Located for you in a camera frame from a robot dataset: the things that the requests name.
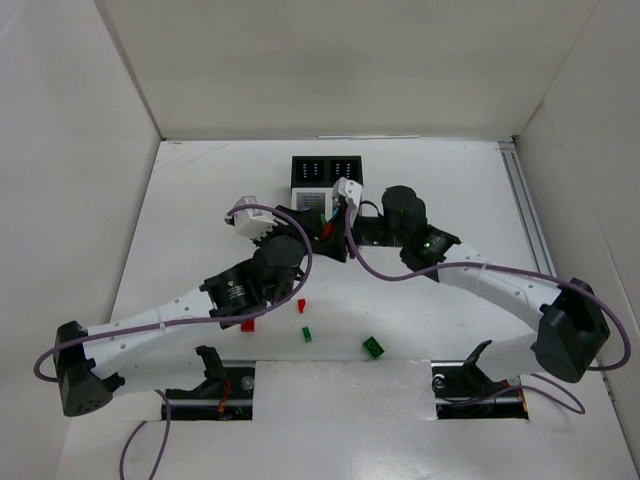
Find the small green slope lego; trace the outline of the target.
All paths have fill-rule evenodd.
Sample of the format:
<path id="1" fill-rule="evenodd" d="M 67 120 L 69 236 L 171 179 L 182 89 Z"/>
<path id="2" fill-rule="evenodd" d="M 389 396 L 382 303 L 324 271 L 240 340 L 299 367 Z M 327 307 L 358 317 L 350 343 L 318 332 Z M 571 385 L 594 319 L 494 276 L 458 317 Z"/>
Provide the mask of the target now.
<path id="1" fill-rule="evenodd" d="M 310 342 L 313 341 L 311 331 L 310 331 L 310 329 L 308 327 L 303 327 L 301 329 L 301 331 L 302 331 L 302 334 L 303 334 L 304 341 L 306 343 L 310 343 Z"/>

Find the green square lego brick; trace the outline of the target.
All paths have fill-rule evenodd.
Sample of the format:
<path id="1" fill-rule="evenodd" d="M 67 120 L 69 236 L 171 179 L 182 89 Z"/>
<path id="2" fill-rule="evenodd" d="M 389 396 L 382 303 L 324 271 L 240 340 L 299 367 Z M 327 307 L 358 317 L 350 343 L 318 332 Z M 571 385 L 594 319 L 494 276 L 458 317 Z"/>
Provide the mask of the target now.
<path id="1" fill-rule="evenodd" d="M 362 343 L 362 347 L 372 360 L 379 359 L 385 353 L 385 350 L 382 347 L 382 345 L 373 336 L 367 338 Z"/>

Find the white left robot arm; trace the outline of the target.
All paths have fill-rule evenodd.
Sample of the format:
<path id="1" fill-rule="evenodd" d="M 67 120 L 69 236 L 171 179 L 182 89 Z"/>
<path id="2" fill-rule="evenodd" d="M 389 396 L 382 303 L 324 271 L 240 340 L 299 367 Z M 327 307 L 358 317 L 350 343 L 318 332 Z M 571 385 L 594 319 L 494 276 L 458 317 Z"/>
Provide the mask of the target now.
<path id="1" fill-rule="evenodd" d="M 310 276 L 316 245 L 324 234 L 317 209 L 260 206 L 244 197 L 225 221 L 256 249 L 252 256 L 169 303 L 98 327 L 71 321 L 57 329 L 51 357 L 62 412 L 69 418 L 99 410 L 128 393 L 178 389 L 215 392 L 226 380 L 217 350 L 198 346 L 187 365 L 145 369 L 145 357 L 203 335 L 255 320 L 288 303 Z"/>

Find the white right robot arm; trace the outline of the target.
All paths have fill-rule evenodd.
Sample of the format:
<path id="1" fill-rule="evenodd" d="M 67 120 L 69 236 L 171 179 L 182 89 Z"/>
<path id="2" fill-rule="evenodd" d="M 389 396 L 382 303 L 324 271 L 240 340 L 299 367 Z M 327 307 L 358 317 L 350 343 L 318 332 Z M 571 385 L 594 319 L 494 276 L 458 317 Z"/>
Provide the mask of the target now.
<path id="1" fill-rule="evenodd" d="M 511 340 L 481 342 L 466 367 L 493 382 L 540 372 L 568 383 L 583 378 L 610 336 L 602 302 L 588 283 L 495 264 L 430 224 L 425 202 L 406 186 L 387 188 L 381 212 L 363 217 L 362 189 L 346 178 L 332 189 L 339 223 L 335 232 L 344 251 L 358 257 L 361 245 L 394 246 L 410 277 L 464 290 L 528 327 L 526 334 Z"/>

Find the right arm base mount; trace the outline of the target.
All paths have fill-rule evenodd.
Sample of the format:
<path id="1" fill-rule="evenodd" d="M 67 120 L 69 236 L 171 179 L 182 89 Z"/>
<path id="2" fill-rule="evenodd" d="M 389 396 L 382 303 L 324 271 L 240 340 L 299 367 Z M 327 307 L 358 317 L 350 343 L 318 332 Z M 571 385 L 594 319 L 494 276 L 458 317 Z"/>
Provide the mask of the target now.
<path id="1" fill-rule="evenodd" d="M 437 363 L 432 367 L 431 388 L 436 401 L 438 420 L 528 420 L 524 396 L 520 391 L 502 393 L 511 384 L 491 381 L 477 368 L 457 363 Z"/>

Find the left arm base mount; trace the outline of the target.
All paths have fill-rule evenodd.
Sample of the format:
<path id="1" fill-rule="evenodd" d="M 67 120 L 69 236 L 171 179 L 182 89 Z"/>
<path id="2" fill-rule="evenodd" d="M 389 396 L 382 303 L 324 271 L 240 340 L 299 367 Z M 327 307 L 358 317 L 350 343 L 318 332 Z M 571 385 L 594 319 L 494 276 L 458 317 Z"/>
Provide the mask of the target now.
<path id="1" fill-rule="evenodd" d="M 174 421 L 250 421 L 253 418 L 255 362 L 224 363 L 227 379 L 204 392 L 165 391 Z"/>

